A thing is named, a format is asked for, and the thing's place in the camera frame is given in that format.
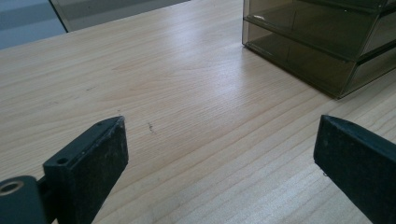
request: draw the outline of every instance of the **desk organizer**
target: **desk organizer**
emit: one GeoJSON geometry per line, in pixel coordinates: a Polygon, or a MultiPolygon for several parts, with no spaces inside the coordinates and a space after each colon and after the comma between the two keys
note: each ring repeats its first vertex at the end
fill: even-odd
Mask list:
{"type": "Polygon", "coordinates": [[[243,44],[342,98],[396,67],[396,0],[245,0],[243,44]]]}

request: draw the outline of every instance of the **wooden table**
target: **wooden table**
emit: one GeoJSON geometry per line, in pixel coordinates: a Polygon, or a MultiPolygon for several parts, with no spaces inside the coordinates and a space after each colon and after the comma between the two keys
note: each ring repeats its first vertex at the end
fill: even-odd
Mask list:
{"type": "Polygon", "coordinates": [[[97,223],[369,223],[314,164],[319,117],[396,139],[396,72],[335,101],[241,44],[241,0],[192,0],[0,51],[0,179],[96,121],[130,163],[97,223]]]}

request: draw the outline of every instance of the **light wood surface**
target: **light wood surface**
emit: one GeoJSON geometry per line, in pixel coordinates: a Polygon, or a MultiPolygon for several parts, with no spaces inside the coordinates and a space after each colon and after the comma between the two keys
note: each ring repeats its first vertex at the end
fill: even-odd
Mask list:
{"type": "Polygon", "coordinates": [[[396,72],[335,101],[241,44],[241,0],[192,0],[0,51],[0,179],[96,121],[130,162],[96,223],[369,223],[314,164],[319,117],[396,140],[396,72]]]}

